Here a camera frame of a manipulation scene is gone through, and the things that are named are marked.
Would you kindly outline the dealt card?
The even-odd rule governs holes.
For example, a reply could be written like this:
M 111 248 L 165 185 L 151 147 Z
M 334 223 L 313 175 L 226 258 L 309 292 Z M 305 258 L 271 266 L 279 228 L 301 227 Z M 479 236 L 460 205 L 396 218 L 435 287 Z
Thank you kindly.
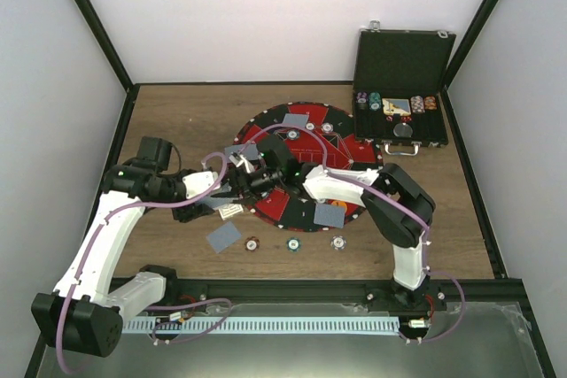
M 285 127 L 305 128 L 308 121 L 308 114 L 286 113 L 283 117 L 282 125 Z
M 226 222 L 206 236 L 206 240 L 216 254 L 221 253 L 242 238 L 241 232 L 231 222 Z
M 255 143 L 233 144 L 224 148 L 224 155 L 229 158 L 230 156 L 243 156 L 249 161 L 255 161 L 259 157 L 259 152 Z
M 317 204 L 314 224 L 325 228 L 342 228 L 345 225 L 346 209 L 334 204 Z

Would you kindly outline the red brown chip stack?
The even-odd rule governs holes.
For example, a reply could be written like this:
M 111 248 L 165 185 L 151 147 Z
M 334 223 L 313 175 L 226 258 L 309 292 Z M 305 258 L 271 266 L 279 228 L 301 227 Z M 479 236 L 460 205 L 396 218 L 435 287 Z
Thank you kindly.
M 260 247 L 260 241 L 255 237 L 250 237 L 245 240 L 245 249 L 247 251 L 253 252 L 258 250 Z

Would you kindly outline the blue white chip stack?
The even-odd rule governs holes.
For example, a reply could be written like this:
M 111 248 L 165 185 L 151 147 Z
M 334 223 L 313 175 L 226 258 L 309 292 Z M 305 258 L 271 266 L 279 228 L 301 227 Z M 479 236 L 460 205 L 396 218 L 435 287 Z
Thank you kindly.
M 342 251 L 346 247 L 346 239 L 340 235 L 335 235 L 330 240 L 330 246 L 336 251 Z

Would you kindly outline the playing card deck with box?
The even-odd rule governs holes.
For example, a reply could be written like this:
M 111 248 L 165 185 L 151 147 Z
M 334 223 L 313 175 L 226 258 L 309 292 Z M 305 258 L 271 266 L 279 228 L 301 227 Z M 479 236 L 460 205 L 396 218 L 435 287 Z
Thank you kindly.
M 232 204 L 233 200 L 228 197 L 203 197 L 196 202 L 197 205 L 205 205 L 206 207 L 216 211 L 222 208 L 224 205 Z

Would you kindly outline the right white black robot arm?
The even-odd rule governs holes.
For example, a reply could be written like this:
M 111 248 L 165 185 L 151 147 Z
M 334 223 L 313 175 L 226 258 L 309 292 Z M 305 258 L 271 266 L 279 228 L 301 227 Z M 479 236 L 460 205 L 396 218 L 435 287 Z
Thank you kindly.
M 327 166 L 327 146 L 317 135 L 313 138 L 321 146 L 320 164 L 298 161 L 277 135 L 251 137 L 245 146 L 256 147 L 260 167 L 248 167 L 240 151 L 232 154 L 236 163 L 225 177 L 229 194 L 244 204 L 254 204 L 264 193 L 280 188 L 292 196 L 365 208 L 392 245 L 394 301 L 403 309 L 415 309 L 425 299 L 423 284 L 429 268 L 424 251 L 435 211 L 433 199 L 396 164 L 364 171 Z

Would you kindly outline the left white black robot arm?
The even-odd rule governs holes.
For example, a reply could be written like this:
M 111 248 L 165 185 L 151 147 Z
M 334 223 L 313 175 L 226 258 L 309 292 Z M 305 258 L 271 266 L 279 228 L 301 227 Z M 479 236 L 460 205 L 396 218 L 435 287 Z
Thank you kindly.
M 123 325 L 140 312 L 174 309 L 181 289 L 174 269 L 148 265 L 111 290 L 115 268 L 136 223 L 149 209 L 169 209 L 188 221 L 204 211 L 200 200 L 221 186 L 224 172 L 179 170 L 169 174 L 174 145 L 145 136 L 137 154 L 105 174 L 97 212 L 72 264 L 50 294 L 31 305 L 45 342 L 61 356 L 75 351 L 107 357 Z

